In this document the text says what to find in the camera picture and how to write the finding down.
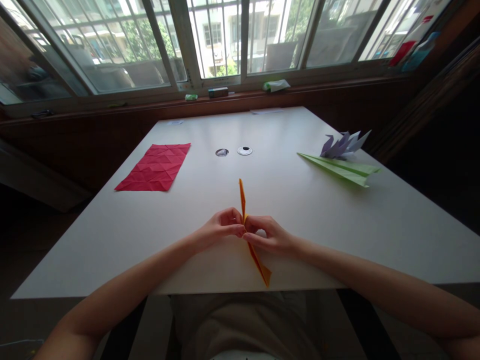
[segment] green paper airplane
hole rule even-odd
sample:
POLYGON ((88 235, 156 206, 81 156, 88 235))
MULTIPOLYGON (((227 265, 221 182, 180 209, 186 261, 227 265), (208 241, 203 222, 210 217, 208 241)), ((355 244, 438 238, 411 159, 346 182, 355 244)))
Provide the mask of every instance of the green paper airplane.
POLYGON ((330 159, 319 156, 306 155, 300 152, 297 152, 301 157, 311 161, 318 167, 321 167, 327 170, 334 175, 340 176, 342 178, 348 179, 355 184, 358 184, 364 188, 369 186, 366 184, 367 177, 370 174, 378 173, 381 169, 376 166, 359 164, 355 162, 343 161, 330 159))

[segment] orange origami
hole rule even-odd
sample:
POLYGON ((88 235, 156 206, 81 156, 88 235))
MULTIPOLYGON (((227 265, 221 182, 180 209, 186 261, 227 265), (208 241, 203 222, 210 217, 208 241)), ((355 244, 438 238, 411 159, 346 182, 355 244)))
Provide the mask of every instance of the orange origami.
MULTIPOLYGON (((247 213, 245 213, 245 193, 244 193, 244 183, 242 182, 242 179, 239 179, 238 184, 240 185, 240 199, 241 199, 241 216, 243 218, 243 225, 245 225, 245 220, 249 216, 247 213)), ((255 252, 255 248, 252 244, 247 242, 248 244, 248 249, 250 250, 250 255, 255 262, 255 266, 260 272, 261 278, 263 279, 263 282, 265 282, 266 287, 268 288, 270 285, 270 276, 272 275, 272 272, 269 270, 268 267, 262 264, 262 261, 260 260, 259 256, 255 252)))

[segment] purple origami crane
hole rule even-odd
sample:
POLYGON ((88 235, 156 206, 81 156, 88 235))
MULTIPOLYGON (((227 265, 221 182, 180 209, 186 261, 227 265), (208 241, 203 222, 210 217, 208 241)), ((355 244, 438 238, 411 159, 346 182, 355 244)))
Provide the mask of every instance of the purple origami crane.
POLYGON ((354 133, 353 135, 350 135, 348 131, 341 132, 340 134, 342 134, 343 136, 340 140, 337 140, 335 144, 334 144, 334 136, 327 135, 329 139, 323 145, 320 156, 322 158, 337 159, 337 158, 346 158, 350 155, 353 155, 354 152, 356 152, 358 149, 362 147, 362 145, 364 144, 365 140, 367 140, 367 137, 369 136, 371 131, 372 130, 367 132, 360 139, 359 139, 360 131, 354 133))

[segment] blue bottle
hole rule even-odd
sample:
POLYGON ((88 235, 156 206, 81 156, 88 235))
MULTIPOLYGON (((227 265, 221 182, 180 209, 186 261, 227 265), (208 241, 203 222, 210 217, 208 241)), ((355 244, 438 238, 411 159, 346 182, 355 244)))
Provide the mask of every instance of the blue bottle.
POLYGON ((401 71, 403 73, 415 71, 429 52, 435 47, 435 39, 438 38, 439 35, 440 32, 438 31, 432 32, 425 42, 418 45, 405 65, 403 65, 401 71))

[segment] glass pane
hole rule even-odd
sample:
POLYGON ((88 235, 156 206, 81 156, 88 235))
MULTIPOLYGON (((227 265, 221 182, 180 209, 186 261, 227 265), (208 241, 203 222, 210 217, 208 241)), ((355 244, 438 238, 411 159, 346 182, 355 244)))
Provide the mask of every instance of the glass pane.
POLYGON ((314 0, 251 0, 247 72, 294 69, 299 64, 314 0))
POLYGON ((422 29, 422 33, 426 34, 435 17, 448 3, 436 0, 392 0, 359 60, 392 58, 422 19, 427 16, 430 19, 422 29))
POLYGON ((57 53, 52 50, 50 43, 22 8, 12 0, 1 0, 1 5, 41 55, 33 53, 3 19, 0 19, 0 101, 3 104, 15 104, 69 98, 68 91, 49 73, 51 68, 55 68, 78 95, 87 95, 86 90, 66 64, 56 56, 57 53))
MULTIPOLYGON (((99 92, 170 85, 141 1, 38 0, 36 4, 99 92)), ((153 6, 160 14, 158 26, 174 77, 186 81, 180 48, 174 49, 175 40, 169 35, 175 27, 168 1, 155 0, 153 6)))
POLYGON ((194 6, 190 0, 187 3, 202 79, 239 75, 241 2, 193 0, 194 6))
POLYGON ((351 62, 381 3, 381 0, 325 0, 306 66, 351 62))

